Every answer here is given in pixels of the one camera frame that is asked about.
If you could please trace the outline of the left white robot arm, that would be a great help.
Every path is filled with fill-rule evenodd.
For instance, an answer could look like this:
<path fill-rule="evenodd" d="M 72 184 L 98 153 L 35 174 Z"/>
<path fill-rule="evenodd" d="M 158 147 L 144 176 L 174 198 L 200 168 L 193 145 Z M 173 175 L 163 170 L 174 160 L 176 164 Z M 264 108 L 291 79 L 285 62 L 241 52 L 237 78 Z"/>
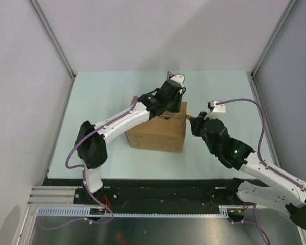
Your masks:
<path fill-rule="evenodd" d="M 103 197 L 101 166 L 108 157 L 107 145 L 134 126 L 165 112 L 179 112 L 186 91 L 184 80 L 183 74 L 171 73 L 160 88 L 135 97 L 122 112 L 100 123 L 85 121 L 81 124 L 74 148 L 81 160 L 84 185 L 87 186 L 84 197 L 91 204 L 99 203 Z"/>

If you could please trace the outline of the brown cardboard express box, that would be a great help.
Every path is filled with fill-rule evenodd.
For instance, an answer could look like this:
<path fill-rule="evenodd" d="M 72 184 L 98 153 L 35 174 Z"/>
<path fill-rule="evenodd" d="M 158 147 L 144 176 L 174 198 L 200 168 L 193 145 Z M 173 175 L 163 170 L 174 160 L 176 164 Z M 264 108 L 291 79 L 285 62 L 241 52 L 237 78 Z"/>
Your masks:
<path fill-rule="evenodd" d="M 186 137 L 187 103 L 181 102 L 178 113 L 164 112 L 134 126 L 125 135 L 130 147 L 180 153 Z"/>

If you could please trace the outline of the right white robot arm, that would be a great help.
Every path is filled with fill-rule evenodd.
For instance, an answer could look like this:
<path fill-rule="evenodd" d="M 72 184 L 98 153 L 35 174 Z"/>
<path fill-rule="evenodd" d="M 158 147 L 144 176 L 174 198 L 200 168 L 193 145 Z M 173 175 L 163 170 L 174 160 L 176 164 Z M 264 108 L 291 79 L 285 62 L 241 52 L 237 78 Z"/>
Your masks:
<path fill-rule="evenodd" d="M 306 181 L 269 163 L 249 145 L 230 137 L 227 127 L 218 119 L 201 112 L 188 115 L 191 133 L 201 137 L 209 152 L 225 167 L 255 177 L 261 186 L 238 180 L 237 186 L 225 192 L 231 205 L 240 201 L 260 204 L 286 215 L 295 225 L 306 230 Z"/>

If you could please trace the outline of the yellow utility knife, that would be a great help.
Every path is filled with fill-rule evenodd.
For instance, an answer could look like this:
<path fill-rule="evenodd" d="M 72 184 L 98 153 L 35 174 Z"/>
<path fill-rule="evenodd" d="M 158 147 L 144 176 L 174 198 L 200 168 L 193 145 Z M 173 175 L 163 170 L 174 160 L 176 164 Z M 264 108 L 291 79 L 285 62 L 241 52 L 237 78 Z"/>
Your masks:
<path fill-rule="evenodd" d="M 195 117 L 191 115 L 186 115 L 186 119 L 190 121 L 190 120 L 194 120 Z"/>

